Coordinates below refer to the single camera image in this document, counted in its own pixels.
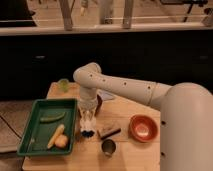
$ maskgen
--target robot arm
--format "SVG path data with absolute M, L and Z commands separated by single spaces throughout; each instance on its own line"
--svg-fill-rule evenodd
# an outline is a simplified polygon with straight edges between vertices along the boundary
M 78 68 L 73 77 L 81 86 L 81 99 L 92 100 L 97 96 L 96 89 L 103 89 L 157 110 L 160 110 L 162 99 L 171 88 L 169 85 L 156 82 L 103 75 L 96 63 Z
M 213 170 L 213 97 L 204 87 L 106 76 L 96 63 L 78 68 L 74 80 L 80 85 L 81 129 L 86 137 L 94 131 L 97 89 L 107 90 L 161 111 L 161 171 Z

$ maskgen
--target cabinet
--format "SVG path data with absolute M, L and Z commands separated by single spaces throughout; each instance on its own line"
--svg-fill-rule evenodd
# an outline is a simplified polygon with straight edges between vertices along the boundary
M 98 62 L 108 75 L 213 90 L 212 30 L 0 37 L 0 99 L 44 98 L 51 82 L 73 81 Z

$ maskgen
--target floor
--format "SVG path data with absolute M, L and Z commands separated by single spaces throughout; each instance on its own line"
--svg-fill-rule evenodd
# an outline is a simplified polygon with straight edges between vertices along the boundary
M 81 15 L 81 0 L 69 0 L 70 7 L 73 3 L 72 20 L 76 27 L 89 27 L 99 24 L 98 0 L 89 0 L 88 10 Z M 39 27 L 63 26 L 59 0 L 27 0 L 28 6 L 36 14 L 34 21 Z M 114 0 L 112 20 L 113 23 L 121 24 L 124 13 L 124 0 Z M 204 7 L 194 5 L 188 22 L 201 21 L 204 9 L 213 7 L 213 0 L 209 0 Z M 162 23 L 162 22 L 182 22 L 189 5 L 162 5 L 159 0 L 134 0 L 133 23 Z
M 23 158 L 18 157 L 20 137 L 24 131 L 32 100 L 0 102 L 0 170 L 21 170 Z

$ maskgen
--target small cup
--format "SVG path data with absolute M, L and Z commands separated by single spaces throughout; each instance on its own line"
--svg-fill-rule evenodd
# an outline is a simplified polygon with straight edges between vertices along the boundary
M 69 80 L 67 78 L 62 78 L 58 81 L 58 88 L 66 93 L 69 90 Z
M 116 144 L 113 140 L 106 139 L 103 141 L 101 148 L 106 156 L 111 157 L 116 150 Z

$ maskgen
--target sponge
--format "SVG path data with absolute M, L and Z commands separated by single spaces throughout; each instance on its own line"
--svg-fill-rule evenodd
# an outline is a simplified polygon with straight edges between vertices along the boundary
M 101 140 L 108 138 L 116 133 L 121 132 L 121 128 L 118 122 L 113 122 L 110 124 L 104 125 L 101 129 L 98 129 L 98 134 Z

